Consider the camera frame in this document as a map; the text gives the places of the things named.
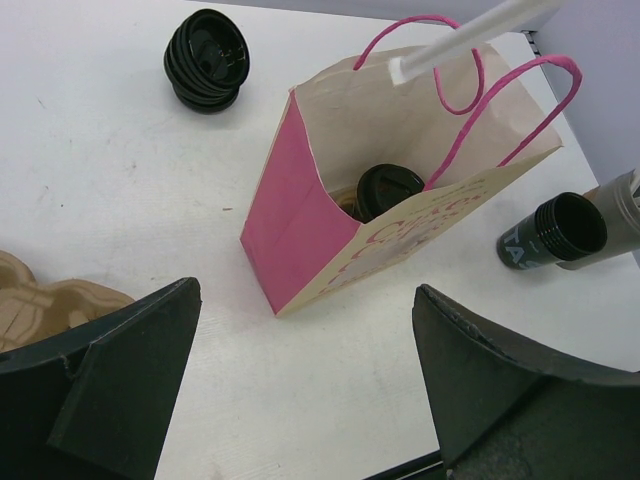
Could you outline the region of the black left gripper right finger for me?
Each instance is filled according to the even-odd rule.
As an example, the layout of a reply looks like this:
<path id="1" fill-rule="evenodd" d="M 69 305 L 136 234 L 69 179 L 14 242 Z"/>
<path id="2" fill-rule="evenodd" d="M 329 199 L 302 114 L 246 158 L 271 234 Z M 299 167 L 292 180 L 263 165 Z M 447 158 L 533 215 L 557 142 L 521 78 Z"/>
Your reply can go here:
<path id="1" fill-rule="evenodd" d="M 412 324 L 447 479 L 636 479 L 639 375 L 416 289 Z"/>

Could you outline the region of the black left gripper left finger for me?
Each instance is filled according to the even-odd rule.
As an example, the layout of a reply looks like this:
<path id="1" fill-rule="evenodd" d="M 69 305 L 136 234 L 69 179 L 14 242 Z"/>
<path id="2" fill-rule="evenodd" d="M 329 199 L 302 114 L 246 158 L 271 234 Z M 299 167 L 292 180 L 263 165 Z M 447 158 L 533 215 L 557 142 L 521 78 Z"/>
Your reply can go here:
<path id="1" fill-rule="evenodd" d="M 200 311 L 186 277 L 2 354 L 2 478 L 154 478 Z"/>

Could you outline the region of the black plastic cup lid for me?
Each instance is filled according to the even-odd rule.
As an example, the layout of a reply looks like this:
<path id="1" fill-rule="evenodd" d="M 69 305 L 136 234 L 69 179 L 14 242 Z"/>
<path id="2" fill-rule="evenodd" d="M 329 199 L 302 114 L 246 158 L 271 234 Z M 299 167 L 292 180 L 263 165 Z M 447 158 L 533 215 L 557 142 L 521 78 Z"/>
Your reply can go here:
<path id="1" fill-rule="evenodd" d="M 424 181 L 412 170 L 379 164 L 367 170 L 357 185 L 355 218 L 368 223 L 404 200 L 421 193 Z"/>

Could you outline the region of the pink cream paper bag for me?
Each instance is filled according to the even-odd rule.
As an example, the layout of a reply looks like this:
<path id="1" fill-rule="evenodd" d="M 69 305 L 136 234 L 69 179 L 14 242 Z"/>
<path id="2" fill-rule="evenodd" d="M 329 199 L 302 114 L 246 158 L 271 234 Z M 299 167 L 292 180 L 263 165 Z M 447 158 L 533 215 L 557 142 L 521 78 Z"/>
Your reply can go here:
<path id="1" fill-rule="evenodd" d="M 521 83 L 583 75 L 566 55 L 511 68 L 481 43 L 395 85 L 408 48 L 369 44 L 293 87 L 240 241 L 277 315 L 407 259 L 558 150 L 553 121 Z"/>

